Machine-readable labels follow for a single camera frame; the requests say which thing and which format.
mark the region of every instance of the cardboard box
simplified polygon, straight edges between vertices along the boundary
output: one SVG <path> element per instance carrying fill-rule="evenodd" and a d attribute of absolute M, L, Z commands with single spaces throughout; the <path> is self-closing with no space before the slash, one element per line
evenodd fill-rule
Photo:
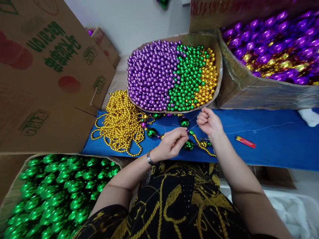
<path fill-rule="evenodd" d="M 192 0 L 190 32 L 211 31 L 226 27 L 236 21 L 247 23 L 287 9 L 291 15 L 311 7 L 318 1 L 238 1 Z M 217 98 L 222 109 L 303 109 L 319 107 L 319 86 L 294 85 L 271 79 L 254 77 L 218 38 L 224 60 L 224 77 Z"/>
<path fill-rule="evenodd" d="M 0 179 L 1 180 L 1 190 L 0 190 L 0 238 L 3 238 L 3 233 L 7 228 L 7 219 L 9 219 L 12 215 L 12 209 L 14 206 L 21 201 L 21 186 L 25 183 L 25 181 L 19 179 L 19 175 L 21 172 L 24 172 L 28 168 L 28 161 L 30 159 L 45 156 L 41 154 L 37 155 L 11 155 L 11 156 L 0 156 L 0 169 L 3 171 L 7 171 L 4 175 L 0 171 Z M 121 160 L 114 157 L 99 157 L 98 158 L 107 158 L 110 161 L 116 163 L 120 166 L 120 168 L 124 168 L 127 166 L 131 160 L 122 158 Z M 138 191 L 138 187 L 134 190 L 130 208 L 136 198 L 136 193 Z"/>
<path fill-rule="evenodd" d="M 163 38 L 161 39 L 162 41 L 166 40 L 168 42 L 178 42 L 181 41 L 183 45 L 186 46 L 193 46 L 193 47 L 197 47 L 197 46 L 204 46 L 204 48 L 211 48 L 214 51 L 215 54 L 215 66 L 216 66 L 216 71 L 218 72 L 218 77 L 217 77 L 217 87 L 215 89 L 214 92 L 214 96 L 213 99 L 208 102 L 207 104 L 204 104 L 198 108 L 195 108 L 193 110 L 190 111 L 183 111 L 183 112 L 178 112 L 178 111 L 161 111 L 159 113 L 170 113 L 170 114 L 179 114 L 179 113 L 187 113 L 187 112 L 191 112 L 191 111 L 195 111 L 195 110 L 199 110 L 203 107 L 208 107 L 211 109 L 215 109 L 216 108 L 216 104 L 214 102 L 214 100 L 217 98 L 218 93 L 219 93 L 219 89 L 222 83 L 222 78 L 223 78 L 223 61 L 222 61 L 222 54 L 220 52 L 219 49 L 219 45 L 217 42 L 217 39 L 215 37 L 214 34 L 210 34 L 210 33 L 206 33 L 206 34 L 202 34 L 202 33 L 187 33 L 187 34 L 181 34 L 181 35 L 177 35 L 177 36 L 173 36 L 173 37 L 169 37 L 169 38 Z M 143 45 L 139 46 L 137 49 L 142 49 L 144 48 L 147 44 L 151 44 L 152 41 L 144 43 Z M 132 99 L 130 98 L 131 102 L 138 107 L 139 109 L 146 111 L 146 112 L 150 112 L 150 113 L 158 113 L 158 112 L 153 112 L 153 111 L 147 111 L 142 109 L 140 106 L 136 105 Z"/>
<path fill-rule="evenodd" d="M 0 11 L 0 154 L 80 152 L 115 69 L 63 0 Z"/>
<path fill-rule="evenodd" d="M 101 30 L 101 28 L 87 28 L 88 30 L 94 31 L 92 34 L 92 38 L 95 43 L 102 50 L 104 55 L 108 58 L 114 68 L 116 68 L 117 64 L 120 61 L 120 56 L 118 51 L 113 46 L 110 39 L 105 35 L 105 33 Z"/>

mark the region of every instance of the woman's right hand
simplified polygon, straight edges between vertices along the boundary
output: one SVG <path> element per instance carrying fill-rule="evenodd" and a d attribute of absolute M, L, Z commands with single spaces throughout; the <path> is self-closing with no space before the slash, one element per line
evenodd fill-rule
<path fill-rule="evenodd" d="M 209 108 L 202 108 L 202 112 L 197 116 L 196 122 L 208 137 L 221 135 L 224 132 L 220 118 Z"/>

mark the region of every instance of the white cloth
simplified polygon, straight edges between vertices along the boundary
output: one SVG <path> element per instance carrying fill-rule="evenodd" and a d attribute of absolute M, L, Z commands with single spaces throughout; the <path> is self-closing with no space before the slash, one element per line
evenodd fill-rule
<path fill-rule="evenodd" d="M 319 124 L 319 114 L 313 112 L 312 109 L 298 110 L 298 112 L 309 127 L 315 127 Z"/>

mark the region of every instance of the blue table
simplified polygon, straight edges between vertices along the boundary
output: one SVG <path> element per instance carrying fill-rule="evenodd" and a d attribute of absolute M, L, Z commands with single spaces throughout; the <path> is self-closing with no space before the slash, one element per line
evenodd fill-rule
<path fill-rule="evenodd" d="M 319 171 L 319 156 L 317 153 L 319 126 L 309 127 L 295 110 L 215 110 L 221 119 L 224 131 L 233 144 L 239 156 L 250 165 L 273 166 L 283 168 L 305 169 Z M 199 111 L 187 113 L 185 116 L 191 120 Z M 179 125 L 180 118 L 162 117 L 155 121 L 152 127 L 159 134 L 170 131 Z M 190 121 L 190 128 L 196 125 L 196 117 Z M 198 138 L 206 138 L 198 126 L 193 129 Z M 243 143 L 236 141 L 236 136 L 241 136 L 256 144 L 252 149 Z M 159 139 L 145 137 L 141 143 L 146 154 L 159 144 Z M 138 152 L 138 147 L 131 147 L 132 153 Z M 91 140 L 89 136 L 82 154 L 100 156 L 128 156 L 126 153 L 118 153 L 110 149 L 104 140 Z M 217 162 L 204 150 L 197 146 L 192 151 L 181 150 L 176 160 Z"/>

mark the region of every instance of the box of purple beads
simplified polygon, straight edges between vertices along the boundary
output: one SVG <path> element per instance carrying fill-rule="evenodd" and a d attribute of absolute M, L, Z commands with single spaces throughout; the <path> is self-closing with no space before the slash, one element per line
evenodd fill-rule
<path fill-rule="evenodd" d="M 138 47 L 127 71 L 134 105 L 146 112 L 177 114 L 211 107 L 223 62 L 214 34 L 182 34 Z"/>

